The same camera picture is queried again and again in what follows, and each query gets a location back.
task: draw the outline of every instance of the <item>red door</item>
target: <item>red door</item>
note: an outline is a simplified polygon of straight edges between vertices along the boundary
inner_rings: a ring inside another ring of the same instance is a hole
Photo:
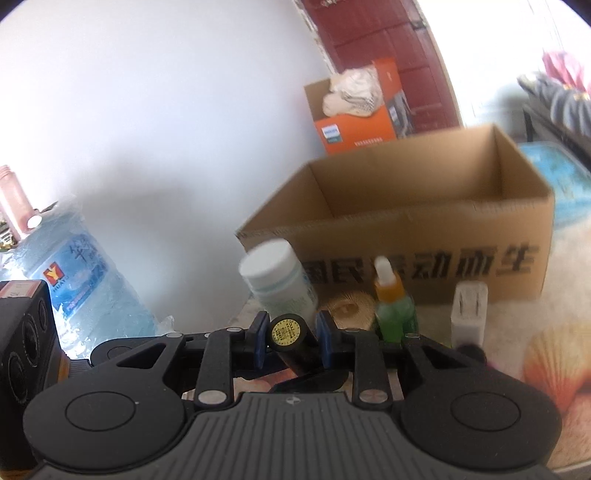
[[[303,0],[338,71],[393,57],[417,132],[459,125],[437,51],[413,0]]]

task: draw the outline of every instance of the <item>orange box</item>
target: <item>orange box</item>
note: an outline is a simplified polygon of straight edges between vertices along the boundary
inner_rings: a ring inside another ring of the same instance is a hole
[[[362,118],[343,113],[327,117],[322,111],[322,101],[330,93],[330,79],[304,87],[316,131],[329,154],[395,140],[413,132],[396,62],[378,59],[372,63],[378,72],[385,102],[372,116]]]

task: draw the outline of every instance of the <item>cardboard box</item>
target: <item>cardboard box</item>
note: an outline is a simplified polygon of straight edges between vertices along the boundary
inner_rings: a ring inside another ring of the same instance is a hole
[[[487,125],[361,148],[306,164],[237,233],[246,250],[288,240],[324,299],[373,292],[387,255],[418,303],[451,302],[460,280],[489,299],[544,284],[554,196],[517,146]]]
[[[327,117],[322,101],[330,93],[330,79],[304,87],[316,130],[326,151],[338,153],[402,138],[413,133],[410,110],[394,59],[374,60],[384,94],[382,105],[372,116],[342,114]]]

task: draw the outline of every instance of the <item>yellow round label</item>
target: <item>yellow round label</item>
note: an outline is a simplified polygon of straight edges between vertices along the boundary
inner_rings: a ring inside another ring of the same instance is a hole
[[[287,346],[300,336],[300,325],[294,319],[284,319],[273,327],[271,338],[277,345]]]

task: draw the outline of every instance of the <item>white wall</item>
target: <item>white wall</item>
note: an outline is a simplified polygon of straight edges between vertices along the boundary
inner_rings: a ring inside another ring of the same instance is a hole
[[[464,124],[496,122],[525,136],[522,73],[544,70],[544,50],[591,51],[584,23],[561,0],[418,0],[433,31]]]
[[[247,298],[234,231],[323,154],[326,66],[291,1],[26,0],[0,23],[0,163],[66,193],[158,317],[220,327]]]

